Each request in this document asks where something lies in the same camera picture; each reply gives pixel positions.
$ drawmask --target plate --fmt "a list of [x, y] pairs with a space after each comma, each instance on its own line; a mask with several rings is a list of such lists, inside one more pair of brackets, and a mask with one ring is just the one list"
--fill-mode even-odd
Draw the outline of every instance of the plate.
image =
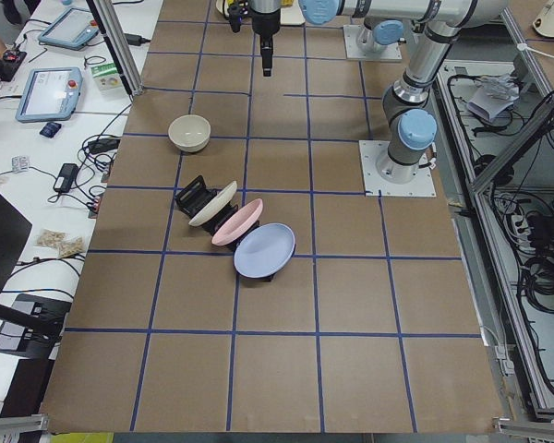
[[230, 200], [235, 195], [237, 188], [238, 184], [236, 183], [236, 181], [226, 186], [218, 193], [217, 196], [213, 198], [212, 201], [210, 201], [207, 205], [203, 207], [202, 210], [195, 214], [195, 217], [193, 217], [188, 224], [191, 226], [200, 226], [203, 223], [211, 220], [213, 216], [217, 214], [220, 210], [222, 210], [225, 205], [230, 203]]
[[269, 277], [289, 261], [295, 250], [295, 235], [281, 223], [269, 223], [247, 235], [236, 249], [234, 266], [251, 279]]
[[260, 198], [252, 200], [218, 229], [217, 233], [212, 237], [211, 242], [216, 246], [232, 243], [248, 231], [250, 226], [259, 219], [261, 212], [262, 200]]

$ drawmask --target small box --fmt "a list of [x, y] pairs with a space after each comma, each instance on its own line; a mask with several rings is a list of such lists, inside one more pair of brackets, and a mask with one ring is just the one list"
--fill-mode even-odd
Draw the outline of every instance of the small box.
[[121, 78], [114, 63], [93, 66], [90, 71], [99, 90], [110, 90], [122, 86]]

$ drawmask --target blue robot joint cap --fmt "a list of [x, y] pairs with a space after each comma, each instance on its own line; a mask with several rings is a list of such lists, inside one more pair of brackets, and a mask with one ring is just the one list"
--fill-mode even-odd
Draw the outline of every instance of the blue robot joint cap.
[[400, 140], [411, 150], [425, 150], [436, 134], [435, 118], [423, 109], [411, 109], [401, 117], [398, 125]]

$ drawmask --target power strip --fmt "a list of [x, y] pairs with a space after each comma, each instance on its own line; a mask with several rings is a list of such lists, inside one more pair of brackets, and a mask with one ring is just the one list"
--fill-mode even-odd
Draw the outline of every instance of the power strip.
[[511, 225], [511, 232], [517, 238], [516, 242], [519, 248], [526, 253], [533, 254], [534, 248], [531, 247], [529, 236], [532, 233], [529, 223], [524, 215], [511, 214], [509, 217], [509, 223]]

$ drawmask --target screen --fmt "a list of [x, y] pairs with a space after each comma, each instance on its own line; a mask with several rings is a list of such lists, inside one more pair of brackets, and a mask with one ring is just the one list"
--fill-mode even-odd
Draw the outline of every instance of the screen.
[[61, 42], [74, 42], [90, 25], [91, 20], [92, 15], [90, 12], [72, 9], [72, 11], [45, 34], [45, 36]]
[[32, 79], [24, 114], [59, 114], [66, 98], [69, 71], [39, 71]]

